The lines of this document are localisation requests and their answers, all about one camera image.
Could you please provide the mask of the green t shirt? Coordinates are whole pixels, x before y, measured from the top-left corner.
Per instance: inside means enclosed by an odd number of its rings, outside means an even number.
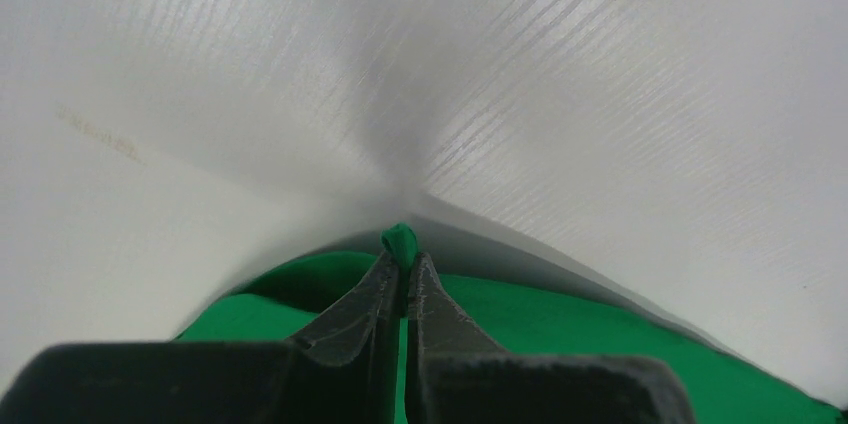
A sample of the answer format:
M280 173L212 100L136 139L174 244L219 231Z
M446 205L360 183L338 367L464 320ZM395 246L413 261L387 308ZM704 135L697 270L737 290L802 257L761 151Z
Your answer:
M378 254L410 265L433 246L405 223L279 264L226 291L179 334L182 341L283 339L349 291ZM620 307L534 286L442 274L446 291L512 351L640 354L682 379L701 423L843 423L836 407Z

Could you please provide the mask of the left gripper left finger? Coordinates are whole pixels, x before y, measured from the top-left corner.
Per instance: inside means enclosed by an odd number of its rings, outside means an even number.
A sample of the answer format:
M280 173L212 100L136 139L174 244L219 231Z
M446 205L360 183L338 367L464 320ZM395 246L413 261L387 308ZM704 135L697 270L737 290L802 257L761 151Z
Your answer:
M284 341L286 423L392 423L401 269L379 255L350 291Z

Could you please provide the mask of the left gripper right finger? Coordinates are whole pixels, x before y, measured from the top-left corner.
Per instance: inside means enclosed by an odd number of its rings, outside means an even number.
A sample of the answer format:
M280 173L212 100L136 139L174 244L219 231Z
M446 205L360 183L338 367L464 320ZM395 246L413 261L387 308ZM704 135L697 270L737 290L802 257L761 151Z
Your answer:
M480 422L506 349L444 288L431 256L411 265L405 414L410 423Z

